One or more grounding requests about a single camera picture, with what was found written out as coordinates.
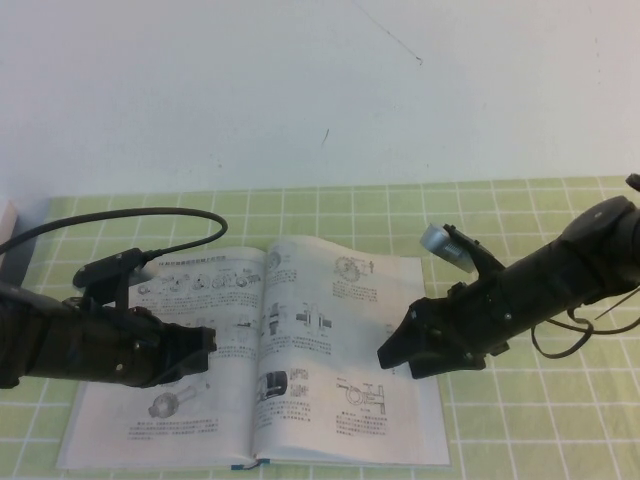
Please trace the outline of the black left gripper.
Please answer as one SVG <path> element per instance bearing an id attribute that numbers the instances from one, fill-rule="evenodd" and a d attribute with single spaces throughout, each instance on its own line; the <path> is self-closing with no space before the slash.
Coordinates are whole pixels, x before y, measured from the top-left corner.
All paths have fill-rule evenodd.
<path id="1" fill-rule="evenodd" d="M 81 297 L 65 306 L 78 316 L 65 348 L 67 379 L 150 388 L 206 372 L 217 350 L 215 329 L 168 325 L 142 307 L 118 310 Z M 168 344 L 195 354 L 167 367 Z"/>

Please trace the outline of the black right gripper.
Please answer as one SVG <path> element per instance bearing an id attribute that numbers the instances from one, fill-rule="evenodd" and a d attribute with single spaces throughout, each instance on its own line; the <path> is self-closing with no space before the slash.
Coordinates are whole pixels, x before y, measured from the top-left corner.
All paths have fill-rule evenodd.
<path id="1" fill-rule="evenodd" d="M 413 302 L 377 350 L 388 370 L 408 364 L 413 379 L 486 368 L 486 357 L 508 349 L 510 307 L 499 277 L 456 284 L 446 297 Z"/>

